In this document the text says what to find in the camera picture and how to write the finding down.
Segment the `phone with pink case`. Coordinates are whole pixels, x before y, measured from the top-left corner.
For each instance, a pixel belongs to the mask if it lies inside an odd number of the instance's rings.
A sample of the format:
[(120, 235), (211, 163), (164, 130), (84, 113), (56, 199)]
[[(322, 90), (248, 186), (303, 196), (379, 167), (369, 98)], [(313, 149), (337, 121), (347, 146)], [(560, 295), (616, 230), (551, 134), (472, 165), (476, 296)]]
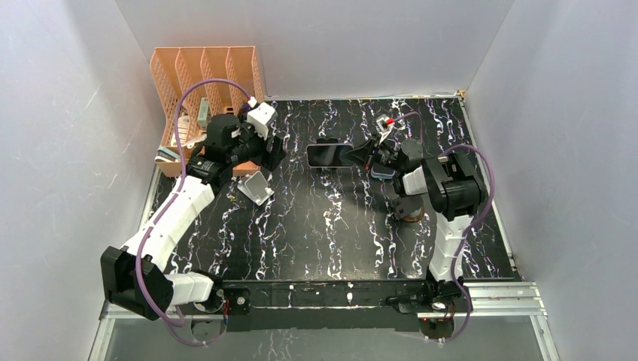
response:
[(309, 144), (306, 147), (307, 162), (311, 168), (349, 168), (354, 164), (343, 155), (352, 149), (350, 144)]

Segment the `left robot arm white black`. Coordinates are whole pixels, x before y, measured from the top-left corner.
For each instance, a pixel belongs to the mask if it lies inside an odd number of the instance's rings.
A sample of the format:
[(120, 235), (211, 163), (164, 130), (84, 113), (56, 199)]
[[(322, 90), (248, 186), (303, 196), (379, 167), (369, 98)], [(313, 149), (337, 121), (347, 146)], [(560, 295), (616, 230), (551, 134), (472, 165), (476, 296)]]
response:
[(185, 173), (156, 213), (120, 247), (101, 256), (105, 298), (149, 320), (167, 319), (171, 307), (193, 303), (207, 313), (226, 303), (221, 279), (204, 271), (167, 275), (169, 257), (193, 221), (233, 178), (236, 166), (252, 162), (274, 171), (286, 156), (272, 132), (276, 112), (262, 103), (240, 117), (218, 114), (195, 143)]

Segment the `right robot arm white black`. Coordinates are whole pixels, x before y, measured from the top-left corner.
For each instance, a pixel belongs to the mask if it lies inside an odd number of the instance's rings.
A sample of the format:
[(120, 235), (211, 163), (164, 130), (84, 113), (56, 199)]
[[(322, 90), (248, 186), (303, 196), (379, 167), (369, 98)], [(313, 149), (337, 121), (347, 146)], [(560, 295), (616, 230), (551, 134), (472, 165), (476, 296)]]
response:
[(390, 297), (387, 303), (444, 311), (456, 300), (468, 299), (460, 254), (469, 230), (491, 206), (488, 189), (468, 156), (452, 149), (425, 157), (422, 144), (415, 139), (404, 141), (397, 149), (369, 139), (340, 158), (366, 170), (381, 165), (394, 172), (392, 209), (396, 218), (414, 220), (416, 213), (424, 212), (425, 199), (437, 213), (433, 254), (421, 290)]

